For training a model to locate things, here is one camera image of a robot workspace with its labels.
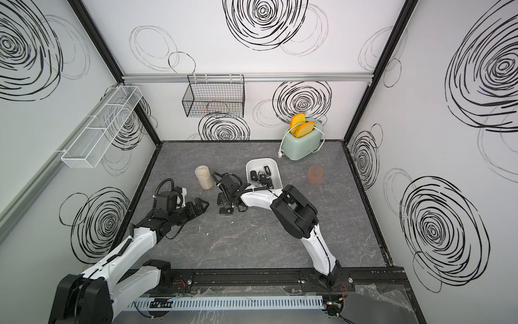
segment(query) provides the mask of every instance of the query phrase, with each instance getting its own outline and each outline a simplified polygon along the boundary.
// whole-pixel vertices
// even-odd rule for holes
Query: black remote
[[[264,173],[259,174],[259,182],[263,186],[266,186],[268,184],[268,180],[266,180],[266,176],[264,175]]]

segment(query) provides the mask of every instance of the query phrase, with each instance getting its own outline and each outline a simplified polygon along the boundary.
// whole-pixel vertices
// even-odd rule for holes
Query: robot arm
[[[268,189],[235,182],[229,174],[217,174],[216,180],[222,190],[218,197],[224,205],[220,213],[232,213],[233,207],[261,207],[270,209],[284,229],[299,238],[313,261],[315,270],[325,276],[332,285],[339,273],[340,263],[331,254],[320,232],[317,210],[307,198],[292,185],[284,189]]]
[[[171,182],[171,190],[158,193]],[[171,285],[171,264],[160,260],[144,263],[136,273],[121,280],[130,267],[171,231],[203,214],[208,202],[196,198],[185,202],[185,188],[173,188],[171,179],[156,190],[151,211],[112,252],[80,275],[68,275],[58,284],[49,323],[111,323],[129,304],[146,291]]]

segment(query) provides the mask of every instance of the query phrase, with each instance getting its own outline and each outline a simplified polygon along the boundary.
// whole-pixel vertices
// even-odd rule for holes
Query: gray floor
[[[341,143],[326,142],[318,153],[300,161],[277,158],[278,149],[279,143],[267,142],[164,144],[132,222],[146,215],[156,186],[168,177],[187,188],[187,201],[200,197],[210,206],[174,240],[161,240],[135,265],[160,259],[171,262],[174,269],[312,267],[300,240],[287,234],[271,211],[252,207],[245,213],[219,215],[218,188],[203,190],[194,175],[197,166],[206,165],[211,171],[246,179],[249,160],[269,157],[276,160],[283,185],[294,185],[315,205],[322,235],[342,266],[385,266]],[[324,168],[317,185],[307,179],[312,165]]]

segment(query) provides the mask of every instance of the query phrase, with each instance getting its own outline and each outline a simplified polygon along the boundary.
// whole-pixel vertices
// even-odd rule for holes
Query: wall shelf basket
[[[136,86],[120,86],[104,98],[100,110],[61,156],[69,167],[94,168],[133,113],[142,93]]]
[[[187,117],[203,117],[212,112],[244,116],[244,77],[226,75],[226,82],[211,82],[207,75],[189,75],[189,86],[182,99]]]

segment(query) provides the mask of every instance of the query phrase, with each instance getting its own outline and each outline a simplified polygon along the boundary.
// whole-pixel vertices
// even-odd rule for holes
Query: black frame
[[[356,187],[358,188],[359,195],[360,195],[360,197],[362,197],[363,205],[365,206],[365,211],[367,212],[367,216],[369,217],[369,220],[370,220],[370,225],[372,226],[372,230],[374,231],[374,236],[376,237],[376,241],[378,241],[378,246],[380,247],[381,255],[383,256],[383,260],[385,261],[385,264],[387,266],[393,266],[394,262],[392,261],[392,257],[390,255],[389,248],[387,247],[385,239],[383,238],[383,235],[381,234],[381,229],[380,229],[380,226],[378,225],[378,221],[376,220],[376,217],[374,215],[374,211],[372,210],[372,206],[370,205],[370,201],[367,196],[367,192],[365,192],[362,182],[360,181],[359,173],[358,173],[358,170],[356,169],[356,165],[353,162],[351,152],[349,152],[349,148],[347,147],[345,142],[343,142],[342,147],[343,147],[343,152],[346,155],[349,167],[351,168],[351,172],[353,173],[354,182],[356,183]]]
[[[374,230],[376,240],[378,241],[378,245],[383,254],[383,259],[387,264],[387,267],[357,267],[357,268],[342,268],[341,275],[345,278],[347,274],[348,279],[353,278],[355,284],[401,284],[404,286],[407,296],[410,300],[410,303],[415,311],[415,314],[418,318],[419,323],[425,324],[426,320],[423,317],[419,304],[415,298],[415,295],[412,291],[410,283],[408,282],[408,278],[405,274],[405,271],[401,267],[395,267],[392,263],[392,258],[390,257],[389,250],[387,249],[385,240],[383,239],[383,235],[381,234],[378,222],[376,221],[375,215],[373,213],[372,207],[370,206],[367,194],[359,180],[359,175],[356,170],[356,167],[352,161],[351,154],[349,149],[347,148],[347,144],[349,143],[352,135],[362,117],[363,112],[365,111],[372,94],[374,93],[376,86],[378,85],[383,72],[390,60],[390,56],[394,51],[405,27],[408,23],[412,12],[417,5],[419,0],[406,0],[403,8],[396,20],[395,26],[392,29],[390,37],[388,39],[385,48],[381,54],[379,62],[376,65],[376,68],[373,73],[373,79],[371,84],[365,90],[362,99],[354,113],[353,119],[349,128],[347,129],[346,135],[343,139],[343,150],[346,155],[348,164],[351,168],[351,171],[354,176],[354,180],[362,197],[363,203],[365,205],[365,209],[367,211],[367,215],[371,222],[372,228]],[[100,56],[103,58],[105,64],[111,71],[114,79],[117,82],[123,82],[122,70],[118,66],[115,58],[111,54],[108,49],[108,46],[104,42],[103,38],[100,35],[99,30],[95,26],[92,18],[90,17],[86,7],[84,6],[81,0],[68,0],[68,3],[74,10],[76,16],[79,21],[83,25],[84,29],[88,33],[88,36],[92,40],[93,44],[99,51]],[[115,236],[114,242],[112,244],[112,249],[119,245],[124,239],[124,235],[126,229],[131,221],[133,213],[135,211],[135,207],[138,204],[146,182],[149,179],[151,174],[151,170],[155,164],[155,161],[160,153],[163,143],[171,143],[171,142],[207,142],[207,141],[160,141],[154,127],[149,121],[148,117],[144,113],[142,106],[140,103],[137,104],[135,108],[135,113],[142,122],[146,131],[150,135],[153,143],[156,146],[155,152],[151,157],[151,160],[146,168],[146,171],[140,181],[140,184],[133,196],[131,204],[128,208],[126,215],[122,221],[122,224]],[[277,140],[272,141],[251,141],[251,142],[279,142]],[[128,271],[126,275],[131,275],[133,272]],[[249,286],[253,285],[269,285],[269,286],[279,286],[279,285],[291,285],[291,286],[299,286],[301,291],[318,291],[318,288],[309,287],[308,280],[311,277],[311,274],[315,274],[315,270],[313,268],[302,268],[302,269],[201,269],[201,270],[172,270],[171,274],[173,277],[184,277],[192,280],[192,284],[189,284],[189,289],[192,285],[195,286]],[[152,295],[160,296],[160,293],[153,293]]]
[[[131,276],[137,270],[130,270],[124,274],[121,280]],[[316,273],[313,268],[282,268],[282,269],[181,269],[172,270],[171,278],[181,279],[186,283],[183,286],[176,286],[170,291],[149,290],[147,293],[151,298],[170,297],[175,292],[191,293],[196,288],[234,287],[234,286],[279,286],[283,289],[296,289],[302,294],[315,292],[328,295],[340,296],[342,291],[336,287],[331,292],[323,290],[311,281],[311,275]],[[390,267],[350,267],[342,268],[340,272],[341,282],[348,291],[355,291],[356,285],[402,285],[414,313],[421,324],[426,324],[419,303],[410,286],[405,270],[399,266]],[[156,312],[151,314],[158,317],[164,316],[167,312]]]
[[[113,75],[114,79],[118,83],[124,82],[122,79],[123,73],[119,65],[117,64],[115,58],[111,54],[110,50],[108,49],[108,46],[103,40],[103,37],[101,36],[99,30],[95,26],[94,21],[92,20],[92,17],[90,17],[90,14],[88,13],[87,8],[84,6],[83,1],[81,0],[68,0],[68,3],[76,13],[77,18],[83,25],[84,30],[87,32],[88,36],[92,40],[92,43],[94,44],[95,48],[99,52],[100,56],[103,58],[104,63],[110,70],[111,74]],[[144,113],[144,110],[142,108],[142,105],[137,103],[137,106],[135,107],[135,114],[140,119],[140,122],[148,132],[149,136],[151,137],[151,140],[155,144],[155,146],[160,145],[160,138],[158,134],[155,131],[155,128],[149,121],[148,117]]]
[[[363,112],[365,111],[365,108],[367,108],[370,98],[372,97],[372,94],[374,94],[374,91],[376,90],[376,87],[379,81],[381,80],[381,77],[383,76],[383,72],[385,71],[386,66],[390,61],[392,52],[396,48],[397,43],[399,42],[399,39],[401,38],[401,35],[403,34],[403,31],[405,30],[405,27],[407,26],[407,23],[410,20],[410,17],[414,12],[414,8],[418,4],[418,2],[419,0],[405,0],[405,4],[403,4],[403,8],[401,9],[399,16],[397,17],[396,24],[394,25],[394,28],[392,28],[392,32],[388,37],[387,44],[385,45],[383,52],[381,52],[380,59],[376,64],[376,68],[374,69],[374,76],[372,77],[372,82],[367,87],[367,89],[365,89],[362,99],[360,100],[358,107],[354,112],[353,119],[349,124],[349,128],[347,129],[346,135],[343,138],[345,145],[347,145],[351,140],[353,133],[356,130],[356,127],[358,126],[360,119],[362,118]]]

